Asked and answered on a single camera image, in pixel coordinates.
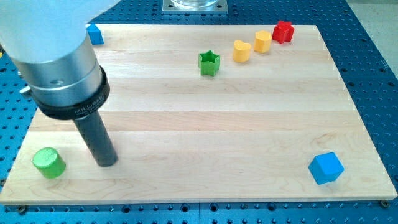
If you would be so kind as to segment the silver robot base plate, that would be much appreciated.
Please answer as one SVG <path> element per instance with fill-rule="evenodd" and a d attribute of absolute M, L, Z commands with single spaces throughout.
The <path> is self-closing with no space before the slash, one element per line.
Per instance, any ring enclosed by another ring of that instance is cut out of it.
<path fill-rule="evenodd" d="M 166 14 L 181 13 L 218 13 L 228 12 L 227 0 L 163 0 L 162 12 Z"/>

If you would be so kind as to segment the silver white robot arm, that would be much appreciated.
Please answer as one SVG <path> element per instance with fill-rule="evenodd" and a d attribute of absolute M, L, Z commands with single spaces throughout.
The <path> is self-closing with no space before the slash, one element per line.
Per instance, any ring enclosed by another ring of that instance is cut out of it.
<path fill-rule="evenodd" d="M 117 3 L 1 1 L 1 46 L 28 84 L 22 93 L 48 117 L 74 121 L 101 167 L 118 156 L 98 113 L 110 86 L 86 25 Z"/>

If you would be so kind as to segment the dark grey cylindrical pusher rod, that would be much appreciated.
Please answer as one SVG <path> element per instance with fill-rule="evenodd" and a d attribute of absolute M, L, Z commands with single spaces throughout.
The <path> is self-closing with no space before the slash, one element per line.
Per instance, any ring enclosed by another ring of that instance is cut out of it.
<path fill-rule="evenodd" d="M 109 167 L 117 162 L 118 155 L 97 111 L 73 122 L 99 166 Z"/>

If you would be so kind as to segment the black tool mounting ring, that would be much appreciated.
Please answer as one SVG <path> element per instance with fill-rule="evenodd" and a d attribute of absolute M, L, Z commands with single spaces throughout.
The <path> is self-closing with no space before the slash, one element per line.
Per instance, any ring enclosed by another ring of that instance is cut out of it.
<path fill-rule="evenodd" d="M 99 65 L 56 66 L 30 87 L 40 110 L 61 120 L 78 119 L 97 111 L 110 92 L 106 74 Z"/>

